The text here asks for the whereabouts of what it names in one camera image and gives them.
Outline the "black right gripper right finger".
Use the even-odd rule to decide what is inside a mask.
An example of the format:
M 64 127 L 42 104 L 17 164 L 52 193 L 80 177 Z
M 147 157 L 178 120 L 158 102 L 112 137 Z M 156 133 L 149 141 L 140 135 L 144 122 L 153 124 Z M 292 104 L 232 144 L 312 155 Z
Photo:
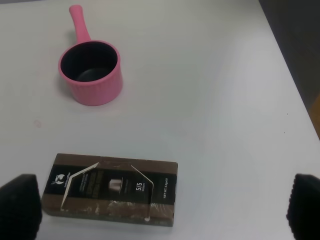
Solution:
M 295 175 L 286 214 L 296 240 L 320 238 L 320 179 L 311 174 Z

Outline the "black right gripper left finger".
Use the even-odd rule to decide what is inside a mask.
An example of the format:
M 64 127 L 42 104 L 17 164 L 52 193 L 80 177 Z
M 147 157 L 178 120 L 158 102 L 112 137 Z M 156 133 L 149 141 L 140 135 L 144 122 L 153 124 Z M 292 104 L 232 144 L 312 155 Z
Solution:
M 42 222 L 37 177 L 21 174 L 0 188 L 0 238 L 34 240 Z

